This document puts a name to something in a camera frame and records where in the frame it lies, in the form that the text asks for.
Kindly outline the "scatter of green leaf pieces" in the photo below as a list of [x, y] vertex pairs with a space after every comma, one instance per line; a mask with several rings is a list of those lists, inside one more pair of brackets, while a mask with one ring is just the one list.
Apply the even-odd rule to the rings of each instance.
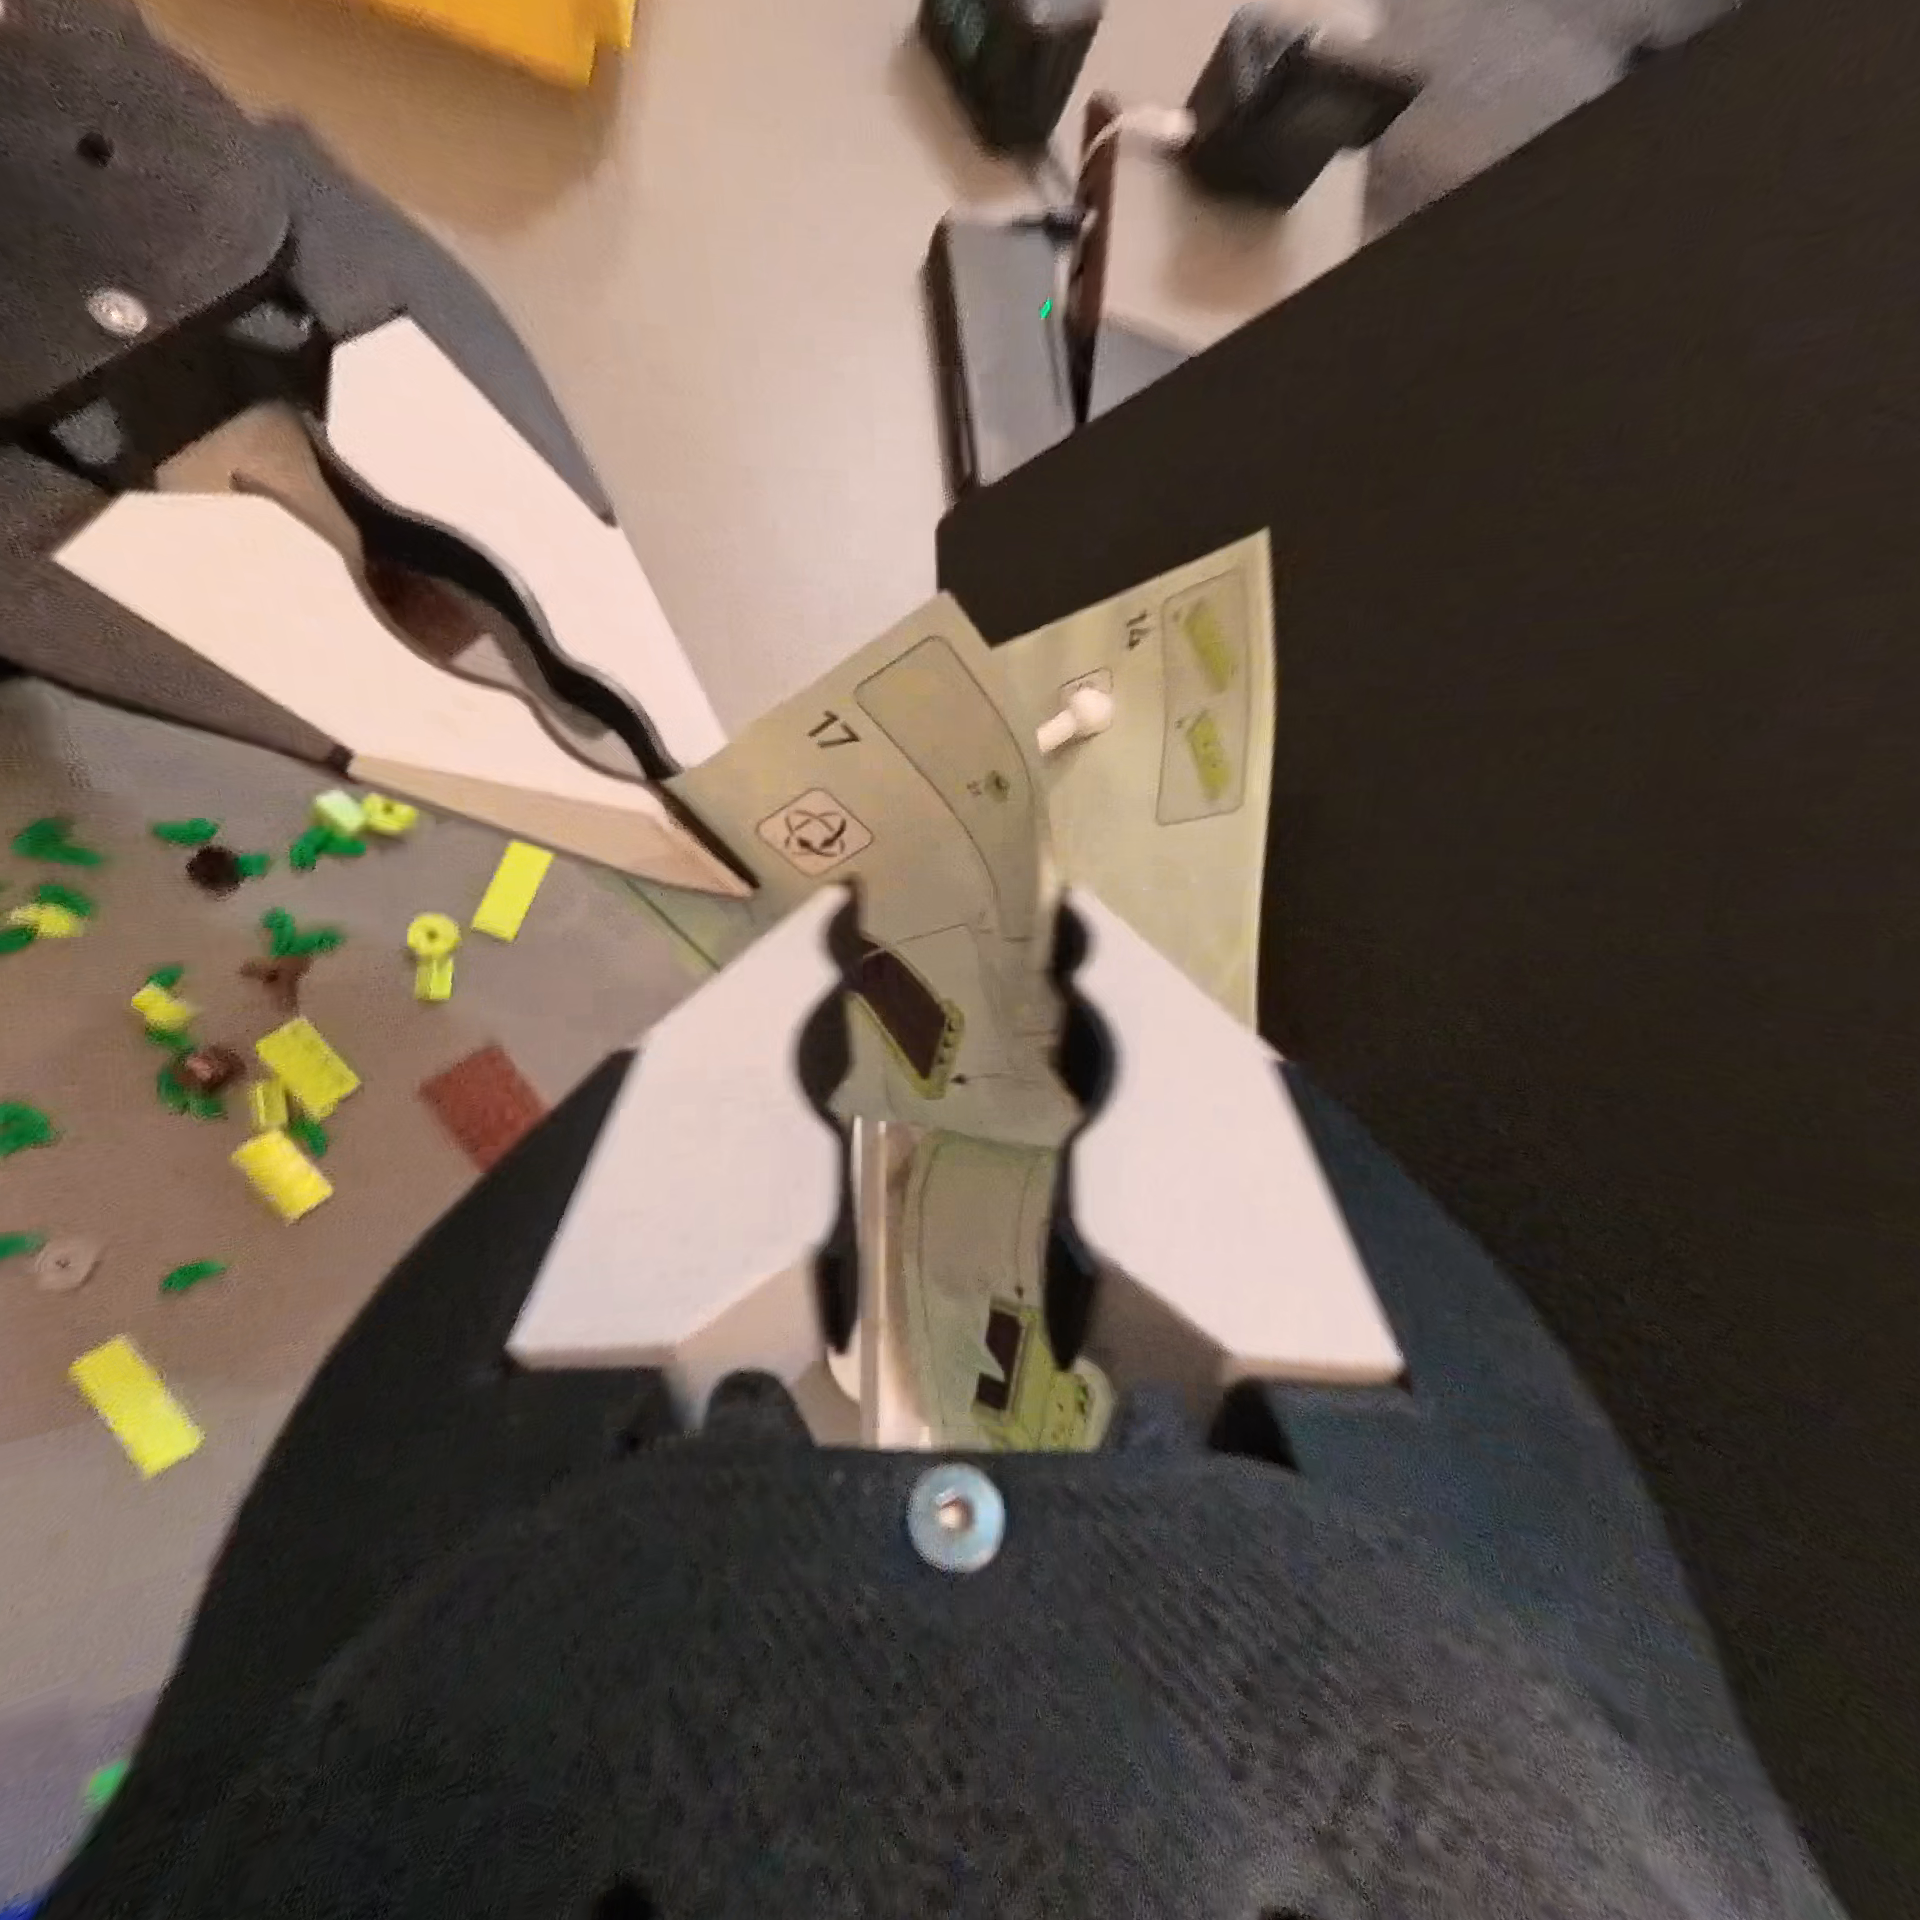
[[[158, 845], [170, 850], [184, 852], [186, 861], [193, 850], [205, 845], [223, 846], [236, 852], [244, 861], [244, 867], [248, 873], [241, 886], [256, 879], [266, 877], [273, 864], [273, 858], [267, 852], [241, 852], [226, 845], [222, 838], [220, 822], [210, 818], [180, 818], [180, 821], [155, 822], [150, 827], [150, 837], [151, 840], [155, 840]], [[50, 867], [62, 867], [62, 868], [74, 868], [74, 870], [94, 868], [101, 863], [101, 854], [95, 849], [89, 849], [74, 838], [72, 825], [64, 818], [40, 818], [26, 825], [13, 837], [12, 852], [28, 861], [38, 861]], [[216, 894], [208, 894], [196, 885], [193, 888], [210, 899], [216, 899]], [[4, 915], [9, 909], [29, 900], [58, 900], [70, 911], [83, 915], [87, 918], [87, 925], [95, 912], [92, 899], [85, 897], [81, 891], [74, 888], [64, 881], [46, 879], [36, 882], [29, 899], [13, 902], [4, 911]], [[314, 964], [324, 954], [337, 951], [343, 941], [342, 932], [336, 927], [332, 925], [302, 927], [285, 909], [280, 909], [280, 907], [267, 909], [261, 915], [258, 927], [261, 934], [261, 951], [256, 956], [298, 952], [298, 954], [310, 956], [310, 964]], [[38, 941], [33, 944], [26, 944], [13, 951], [4, 948], [4, 956], [28, 952], [36, 946], [46, 946], [46, 944], [53, 944], [53, 941]], [[158, 980], [180, 997], [180, 988], [184, 983], [184, 969], [180, 964], [166, 964], [148, 973], [142, 984], [148, 980]], [[174, 1077], [174, 1059], [187, 1047], [214, 1044], [214, 1043], [200, 1039], [193, 1031], [193, 1025], [187, 1035], [180, 1035], [180, 1037], [166, 1037], [166, 1035], [148, 1031], [143, 1028], [142, 1021], [138, 1021], [138, 1025], [139, 1025], [142, 1039], [148, 1044], [153, 1044], [161, 1056], [161, 1062], [155, 1068], [155, 1098], [160, 1100], [160, 1104], [167, 1113], [178, 1116], [186, 1116], [186, 1118], [208, 1122], [208, 1124], [220, 1122], [227, 1115], [227, 1094], [234, 1090], [245, 1088], [248, 1072], [241, 1079], [234, 1081], [220, 1094], [193, 1096], [184, 1087], [178, 1085]], [[292, 1135], [292, 1138], [298, 1144], [324, 1149], [325, 1137], [324, 1137], [321, 1122], [305, 1116], [303, 1113], [298, 1113], [292, 1098], [290, 1098], [290, 1104], [292, 1104], [292, 1116], [283, 1133]], [[48, 1237], [40, 1232], [6, 1230], [2, 1238], [2, 1257], [6, 1262], [17, 1262], [17, 1261], [31, 1262], [36, 1257], [36, 1251], [46, 1241]]]

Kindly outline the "black box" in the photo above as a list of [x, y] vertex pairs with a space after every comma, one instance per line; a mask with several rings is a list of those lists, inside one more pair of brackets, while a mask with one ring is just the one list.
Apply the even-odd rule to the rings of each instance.
[[1240, 6], [1187, 95], [1180, 167], [1214, 198], [1291, 211], [1334, 161], [1374, 146], [1426, 84], [1414, 69]]
[[994, 154], [1034, 157], [1061, 121], [1101, 3], [920, 3], [915, 33], [971, 133]]

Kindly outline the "brown studded plate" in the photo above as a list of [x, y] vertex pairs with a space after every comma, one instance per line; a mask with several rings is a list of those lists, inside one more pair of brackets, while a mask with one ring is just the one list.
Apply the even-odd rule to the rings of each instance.
[[510, 1158], [549, 1115], [546, 1098], [495, 1043], [424, 1077], [416, 1098], [477, 1175]]

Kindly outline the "wide lime flat tile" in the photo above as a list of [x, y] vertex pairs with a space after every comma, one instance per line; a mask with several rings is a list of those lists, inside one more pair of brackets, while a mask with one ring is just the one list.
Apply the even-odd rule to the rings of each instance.
[[477, 939], [513, 944], [554, 863], [555, 854], [549, 849], [510, 840], [469, 915], [467, 931]]

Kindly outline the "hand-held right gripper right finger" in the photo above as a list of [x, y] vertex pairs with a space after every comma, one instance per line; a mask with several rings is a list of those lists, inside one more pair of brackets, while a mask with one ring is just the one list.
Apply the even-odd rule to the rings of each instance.
[[1246, 1382], [1389, 1389], [1406, 1358], [1284, 1062], [1090, 891], [1060, 899], [1070, 1126], [1043, 1238], [1053, 1361], [1199, 1414]]

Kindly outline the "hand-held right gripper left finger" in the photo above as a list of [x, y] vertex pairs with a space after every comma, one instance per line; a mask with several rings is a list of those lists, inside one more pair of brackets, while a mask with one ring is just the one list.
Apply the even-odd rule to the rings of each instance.
[[508, 1334], [518, 1369], [656, 1371], [690, 1419], [734, 1374], [825, 1369], [848, 1144], [805, 1088], [803, 1037], [843, 1028], [850, 911], [819, 888], [635, 1044]]

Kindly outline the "yellow plastic bin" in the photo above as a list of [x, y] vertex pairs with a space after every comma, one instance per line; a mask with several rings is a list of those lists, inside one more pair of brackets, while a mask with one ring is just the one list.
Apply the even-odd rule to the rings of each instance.
[[633, 42], [635, 3], [362, 3], [541, 84], [584, 91], [601, 55]]

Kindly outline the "dark flat device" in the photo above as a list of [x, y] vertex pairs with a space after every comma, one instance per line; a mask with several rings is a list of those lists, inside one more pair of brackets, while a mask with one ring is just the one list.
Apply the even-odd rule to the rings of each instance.
[[1038, 219], [950, 212], [932, 230], [924, 312], [952, 502], [1078, 429], [1061, 252]]

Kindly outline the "long lime flat tile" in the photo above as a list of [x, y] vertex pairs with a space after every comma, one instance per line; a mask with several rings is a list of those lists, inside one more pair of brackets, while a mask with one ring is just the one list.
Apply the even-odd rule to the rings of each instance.
[[75, 1356], [66, 1378], [132, 1470], [151, 1481], [193, 1459], [204, 1430], [128, 1336]]

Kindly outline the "black monitor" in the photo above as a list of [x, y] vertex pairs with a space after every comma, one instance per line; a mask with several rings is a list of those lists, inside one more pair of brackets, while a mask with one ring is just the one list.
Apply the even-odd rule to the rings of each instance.
[[1249, 533], [1259, 1031], [1492, 1257], [1853, 1916], [1916, 1916], [1916, 4], [1737, 4], [956, 505], [996, 643]]

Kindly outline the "lime curved brick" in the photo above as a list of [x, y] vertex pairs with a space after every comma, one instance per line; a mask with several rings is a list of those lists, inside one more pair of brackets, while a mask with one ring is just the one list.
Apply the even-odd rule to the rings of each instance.
[[253, 1133], [227, 1157], [252, 1196], [282, 1224], [298, 1224], [333, 1196], [320, 1165], [283, 1131]]

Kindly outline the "building instruction booklet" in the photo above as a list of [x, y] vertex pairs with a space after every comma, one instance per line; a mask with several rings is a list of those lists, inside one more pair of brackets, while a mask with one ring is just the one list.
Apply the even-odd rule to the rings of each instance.
[[943, 598], [690, 769], [743, 900], [639, 882], [723, 969], [822, 885], [857, 894], [850, 1072], [883, 1122], [901, 1343], [933, 1445], [1087, 1451], [1114, 1392], [1055, 1361], [1043, 1252], [1078, 1115], [1051, 1059], [1060, 886], [1258, 1023], [1278, 648], [1268, 533], [988, 646]]

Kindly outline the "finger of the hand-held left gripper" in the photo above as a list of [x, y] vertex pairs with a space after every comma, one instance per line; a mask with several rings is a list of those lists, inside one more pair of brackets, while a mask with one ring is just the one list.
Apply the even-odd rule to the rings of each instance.
[[596, 513], [409, 319], [332, 348], [305, 441], [352, 526], [368, 584], [450, 596], [499, 673], [436, 662], [510, 692], [601, 771], [661, 782], [725, 746], [706, 688], [632, 543]]
[[346, 560], [245, 492], [132, 492], [56, 564], [347, 755], [347, 779], [632, 879], [717, 900], [753, 881], [664, 793], [564, 746], [524, 694], [426, 662]]

